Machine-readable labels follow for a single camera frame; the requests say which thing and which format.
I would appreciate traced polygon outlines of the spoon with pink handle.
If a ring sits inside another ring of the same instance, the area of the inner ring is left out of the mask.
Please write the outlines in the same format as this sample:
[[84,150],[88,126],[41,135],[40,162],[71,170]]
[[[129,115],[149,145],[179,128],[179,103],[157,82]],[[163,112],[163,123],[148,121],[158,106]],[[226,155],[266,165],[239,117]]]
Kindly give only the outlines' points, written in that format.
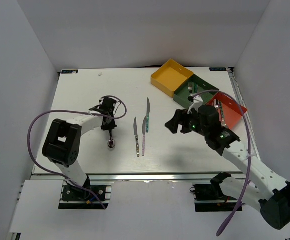
[[219,103],[219,101],[218,101],[217,99],[214,100],[214,102],[213,102],[213,106],[214,106],[217,110],[220,109],[220,103]]

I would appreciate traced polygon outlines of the spoon with black patterned handle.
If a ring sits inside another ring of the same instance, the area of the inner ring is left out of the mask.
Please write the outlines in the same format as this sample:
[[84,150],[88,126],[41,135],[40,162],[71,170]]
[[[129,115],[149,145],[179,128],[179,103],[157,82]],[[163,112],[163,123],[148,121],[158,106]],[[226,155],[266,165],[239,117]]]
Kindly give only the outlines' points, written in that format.
[[109,140],[107,142],[107,146],[108,148],[113,149],[116,145],[116,142],[113,139],[112,130],[108,130],[108,133],[109,133]]

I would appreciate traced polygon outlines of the fork with black patterned handle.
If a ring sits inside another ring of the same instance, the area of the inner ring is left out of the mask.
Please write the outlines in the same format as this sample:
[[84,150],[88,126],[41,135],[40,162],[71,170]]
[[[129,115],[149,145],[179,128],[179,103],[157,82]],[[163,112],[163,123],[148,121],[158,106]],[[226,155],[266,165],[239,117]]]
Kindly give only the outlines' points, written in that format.
[[190,93],[193,92],[193,83],[192,83],[192,82],[189,82],[189,83],[188,83],[188,91],[189,91]]

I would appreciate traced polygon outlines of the spoon with green handle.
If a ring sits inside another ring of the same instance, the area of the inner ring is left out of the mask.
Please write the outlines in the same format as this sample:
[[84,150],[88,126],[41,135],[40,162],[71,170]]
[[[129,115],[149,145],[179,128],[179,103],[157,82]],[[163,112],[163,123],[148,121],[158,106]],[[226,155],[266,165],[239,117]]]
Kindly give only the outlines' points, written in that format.
[[219,110],[220,110],[220,115],[221,115],[221,121],[222,121],[222,126],[225,128],[228,128],[226,122],[225,122],[225,117],[224,117],[224,111],[222,107],[221,101],[219,101]]

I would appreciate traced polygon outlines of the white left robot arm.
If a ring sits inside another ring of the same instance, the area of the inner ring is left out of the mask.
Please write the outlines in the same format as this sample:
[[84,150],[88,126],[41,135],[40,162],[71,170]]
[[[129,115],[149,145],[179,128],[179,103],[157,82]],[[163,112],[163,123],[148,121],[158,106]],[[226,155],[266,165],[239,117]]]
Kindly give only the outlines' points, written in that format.
[[114,148],[112,130],[116,127],[113,119],[116,103],[117,101],[110,97],[103,97],[99,105],[91,108],[96,115],[89,113],[67,121],[55,119],[49,128],[42,155],[68,177],[66,183],[73,187],[73,194],[78,199],[84,200],[90,195],[89,178],[77,160],[81,136],[100,128],[109,133],[108,148]]

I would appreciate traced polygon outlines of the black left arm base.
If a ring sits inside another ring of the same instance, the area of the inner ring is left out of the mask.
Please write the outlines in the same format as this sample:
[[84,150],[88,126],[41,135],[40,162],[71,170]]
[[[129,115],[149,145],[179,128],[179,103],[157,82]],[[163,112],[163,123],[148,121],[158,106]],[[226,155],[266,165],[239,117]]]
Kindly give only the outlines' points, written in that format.
[[61,210],[105,210],[111,197],[111,186],[108,184],[91,184],[90,190],[97,196],[69,184],[63,183],[58,209]]

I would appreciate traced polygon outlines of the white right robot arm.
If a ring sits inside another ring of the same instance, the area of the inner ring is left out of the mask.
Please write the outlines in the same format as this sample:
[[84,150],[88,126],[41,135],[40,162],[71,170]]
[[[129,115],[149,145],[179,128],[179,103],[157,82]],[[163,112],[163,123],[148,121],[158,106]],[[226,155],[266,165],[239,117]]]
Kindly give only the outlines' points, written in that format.
[[281,230],[290,223],[290,182],[277,175],[257,157],[248,154],[239,137],[222,126],[219,114],[210,105],[198,109],[178,109],[165,124],[173,134],[182,126],[181,133],[195,132],[204,137],[206,144],[221,157],[234,164],[254,183],[247,186],[241,202],[262,215],[274,229]]

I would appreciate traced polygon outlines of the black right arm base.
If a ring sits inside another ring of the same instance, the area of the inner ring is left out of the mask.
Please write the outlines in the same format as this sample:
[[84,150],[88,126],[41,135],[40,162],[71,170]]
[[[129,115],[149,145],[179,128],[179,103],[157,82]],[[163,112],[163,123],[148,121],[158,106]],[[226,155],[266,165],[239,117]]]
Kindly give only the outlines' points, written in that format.
[[195,184],[189,191],[194,196],[196,213],[232,212],[237,200],[228,196],[216,196],[211,184]]

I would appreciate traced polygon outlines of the orange square bin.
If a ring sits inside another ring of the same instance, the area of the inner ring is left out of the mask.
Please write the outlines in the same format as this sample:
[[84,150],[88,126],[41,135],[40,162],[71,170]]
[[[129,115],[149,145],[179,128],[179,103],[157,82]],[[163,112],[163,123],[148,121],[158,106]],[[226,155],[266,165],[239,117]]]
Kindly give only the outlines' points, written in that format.
[[[239,123],[242,116],[247,112],[247,108],[244,106],[240,106],[242,109],[242,113],[238,107],[238,104],[236,104],[231,98],[225,96],[221,93],[216,93],[208,102],[207,105],[213,106],[214,100],[217,99],[218,101],[221,101],[223,111],[224,111],[224,117],[225,122],[229,129],[234,129],[234,127]],[[221,120],[220,110],[217,110],[219,113],[219,119]]]

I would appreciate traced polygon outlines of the green square bin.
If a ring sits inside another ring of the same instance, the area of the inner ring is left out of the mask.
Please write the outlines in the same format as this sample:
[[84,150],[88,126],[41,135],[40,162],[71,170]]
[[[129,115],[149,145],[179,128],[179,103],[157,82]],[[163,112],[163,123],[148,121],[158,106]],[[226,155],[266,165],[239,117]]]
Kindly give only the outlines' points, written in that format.
[[191,102],[188,100],[188,97],[190,96],[190,92],[188,91],[188,83],[193,83],[193,92],[192,94],[195,94],[194,92],[194,84],[198,85],[198,93],[207,91],[207,90],[216,90],[218,91],[218,88],[215,86],[209,84],[205,80],[201,79],[197,75],[193,74],[188,80],[186,80],[175,92],[173,96],[173,100],[178,103],[180,106],[182,106],[184,109],[189,108],[191,105]]

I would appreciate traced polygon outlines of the yellow square bin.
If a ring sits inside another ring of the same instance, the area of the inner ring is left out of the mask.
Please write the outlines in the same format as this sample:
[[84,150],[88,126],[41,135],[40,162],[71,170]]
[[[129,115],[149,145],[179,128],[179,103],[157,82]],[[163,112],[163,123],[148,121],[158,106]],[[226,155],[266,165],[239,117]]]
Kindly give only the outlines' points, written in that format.
[[173,59],[169,59],[150,77],[150,83],[173,98],[174,92],[194,73]]

